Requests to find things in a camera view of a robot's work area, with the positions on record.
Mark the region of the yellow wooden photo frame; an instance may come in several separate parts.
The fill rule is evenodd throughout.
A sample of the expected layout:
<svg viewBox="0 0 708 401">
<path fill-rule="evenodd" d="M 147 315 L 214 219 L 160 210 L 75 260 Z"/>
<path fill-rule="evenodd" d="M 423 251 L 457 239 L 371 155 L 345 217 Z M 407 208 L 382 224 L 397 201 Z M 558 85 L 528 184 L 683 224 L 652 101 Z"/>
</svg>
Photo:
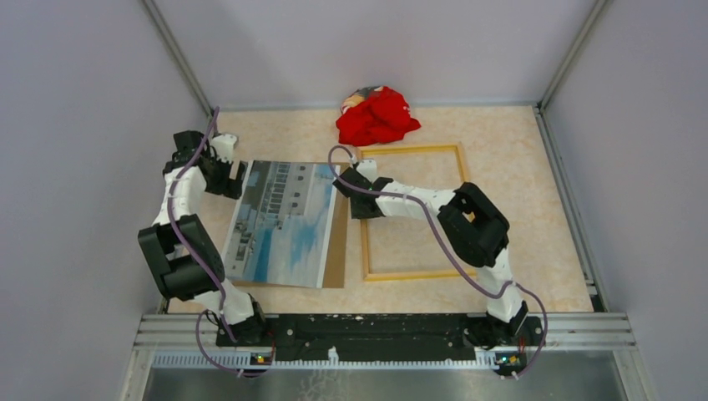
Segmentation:
<svg viewBox="0 0 708 401">
<path fill-rule="evenodd" d="M 457 143 L 442 143 L 431 145 L 382 145 L 367 146 L 357 150 L 357 156 L 364 159 L 377 155 L 416 155 L 436 152 L 452 152 L 462 181 L 470 181 L 468 163 L 464 154 L 463 145 Z M 369 230 L 367 221 L 360 221 L 362 243 L 362 279 L 364 282 L 404 281 L 417 279 L 451 278 L 458 275 L 455 269 L 437 271 L 412 271 L 412 272 L 372 272 Z"/>
</svg>

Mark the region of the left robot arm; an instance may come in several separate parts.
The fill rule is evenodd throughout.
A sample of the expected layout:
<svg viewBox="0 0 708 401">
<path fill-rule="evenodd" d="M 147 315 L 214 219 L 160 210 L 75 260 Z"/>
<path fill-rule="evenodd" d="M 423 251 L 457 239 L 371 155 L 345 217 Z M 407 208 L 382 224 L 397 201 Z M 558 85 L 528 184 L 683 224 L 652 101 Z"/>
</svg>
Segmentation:
<svg viewBox="0 0 708 401">
<path fill-rule="evenodd" d="M 268 332 L 264 313 L 226 277 L 222 257 L 198 215 L 204 194 L 241 197 L 247 164 L 234 162 L 237 138 L 218 134 L 210 139 L 186 130 L 173 139 L 176 150 L 162 170 L 159 214 L 138 234 L 144 259 L 163 297 L 198 303 L 216 317 L 222 331 L 219 346 L 262 343 Z"/>
</svg>

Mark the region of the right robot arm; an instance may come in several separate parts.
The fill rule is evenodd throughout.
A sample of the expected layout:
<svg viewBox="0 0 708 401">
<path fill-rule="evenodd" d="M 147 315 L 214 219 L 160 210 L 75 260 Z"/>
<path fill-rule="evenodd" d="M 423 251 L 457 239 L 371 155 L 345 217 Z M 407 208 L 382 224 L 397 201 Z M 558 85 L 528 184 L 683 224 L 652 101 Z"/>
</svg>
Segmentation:
<svg viewBox="0 0 708 401">
<path fill-rule="evenodd" d="M 353 218 L 407 217 L 428 223 L 455 271 L 485 296 L 492 338 L 501 344 L 519 338 L 528 306 L 510 267 L 510 225 L 482 190 L 470 182 L 453 190 L 430 190 L 388 177 L 370 180 L 361 167 L 348 167 L 333 181 L 351 202 Z"/>
</svg>

